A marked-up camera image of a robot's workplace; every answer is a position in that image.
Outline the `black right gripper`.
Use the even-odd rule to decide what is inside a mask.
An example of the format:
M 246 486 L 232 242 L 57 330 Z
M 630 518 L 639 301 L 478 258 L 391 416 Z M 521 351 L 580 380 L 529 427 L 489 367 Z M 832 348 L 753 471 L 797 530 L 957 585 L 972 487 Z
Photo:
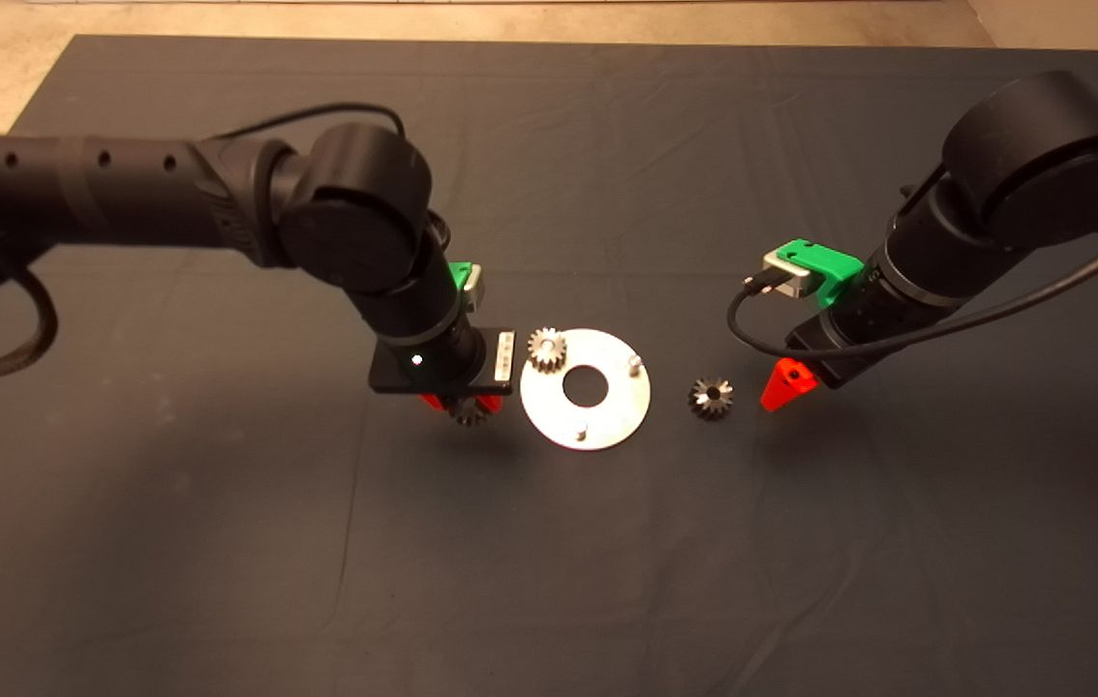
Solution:
M 963 305 L 961 297 L 916 286 L 886 255 L 872 255 L 850 286 L 827 310 L 793 327 L 789 349 L 829 351 L 890 339 L 926 329 L 950 317 Z M 760 406 L 775 413 L 819 387 L 819 379 L 802 361 L 781 357 L 772 367 Z

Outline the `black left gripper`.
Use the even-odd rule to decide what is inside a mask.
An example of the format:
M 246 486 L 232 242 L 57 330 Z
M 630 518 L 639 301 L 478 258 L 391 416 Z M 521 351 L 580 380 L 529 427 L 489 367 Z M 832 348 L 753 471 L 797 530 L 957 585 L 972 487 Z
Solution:
M 439 394 L 478 394 L 477 405 L 500 413 L 501 394 L 513 392 L 513 327 L 475 327 L 460 315 L 428 341 L 397 345 L 378 341 L 368 385 L 380 394 L 421 394 L 434 411 L 448 411 Z

